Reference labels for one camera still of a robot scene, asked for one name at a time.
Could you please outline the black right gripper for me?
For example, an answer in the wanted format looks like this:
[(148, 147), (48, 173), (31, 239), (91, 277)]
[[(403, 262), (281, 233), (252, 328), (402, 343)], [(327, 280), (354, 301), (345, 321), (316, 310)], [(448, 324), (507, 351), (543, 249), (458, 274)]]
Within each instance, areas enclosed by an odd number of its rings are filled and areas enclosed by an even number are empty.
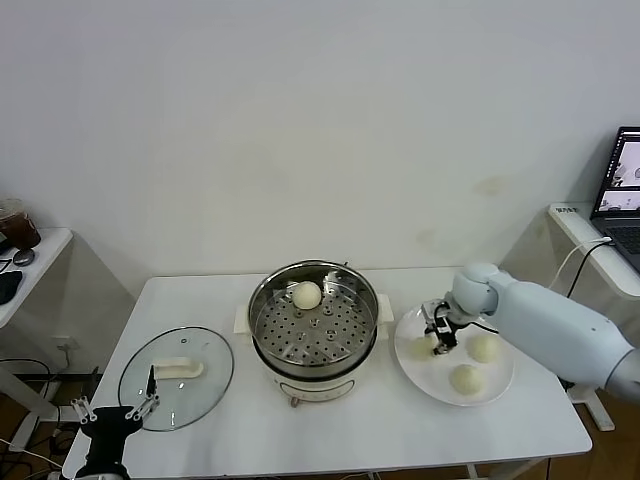
[(438, 341), (433, 354), (444, 355), (458, 345), (456, 332), (468, 327), (467, 318), (460, 316), (459, 311), (445, 301), (439, 301), (433, 310), (433, 323), (425, 329), (426, 336), (435, 336)]

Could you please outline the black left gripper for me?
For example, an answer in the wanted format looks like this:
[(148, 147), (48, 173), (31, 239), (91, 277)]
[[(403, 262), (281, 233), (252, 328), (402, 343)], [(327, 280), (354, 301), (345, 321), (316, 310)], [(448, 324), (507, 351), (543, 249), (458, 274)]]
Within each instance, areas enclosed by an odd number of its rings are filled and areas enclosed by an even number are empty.
[(95, 367), (82, 384), (80, 396), (70, 401), (82, 432), (90, 438), (91, 450), (123, 450), (129, 436), (142, 429), (142, 421), (159, 405), (155, 368), (149, 368), (142, 400), (135, 407), (99, 407), (93, 411), (91, 400), (99, 384)]

